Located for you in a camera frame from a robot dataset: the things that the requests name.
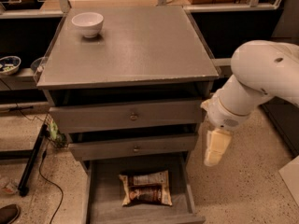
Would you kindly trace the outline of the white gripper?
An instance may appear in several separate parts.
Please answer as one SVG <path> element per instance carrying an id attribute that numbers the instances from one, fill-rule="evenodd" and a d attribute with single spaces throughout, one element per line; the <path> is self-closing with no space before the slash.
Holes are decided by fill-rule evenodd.
<path id="1" fill-rule="evenodd" d="M 236 129 L 246 121 L 248 115 L 237 115 L 229 111 L 221 102 L 221 90 L 217 90 L 210 99 L 201 103 L 206 111 L 209 122 L 216 128 L 206 134 L 205 166 L 217 165 L 232 141 L 233 134 L 229 131 Z"/>

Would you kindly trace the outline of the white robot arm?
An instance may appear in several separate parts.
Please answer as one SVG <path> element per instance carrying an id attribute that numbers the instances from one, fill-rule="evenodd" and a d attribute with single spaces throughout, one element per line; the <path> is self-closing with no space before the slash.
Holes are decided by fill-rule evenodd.
<path id="1" fill-rule="evenodd" d="M 232 131 L 251 112 L 274 97 L 299 106 L 298 47 L 290 43 L 252 40 L 234 52 L 232 75 L 201 107 L 214 126 L 206 134 L 204 164 L 217 165 L 232 141 Z"/>

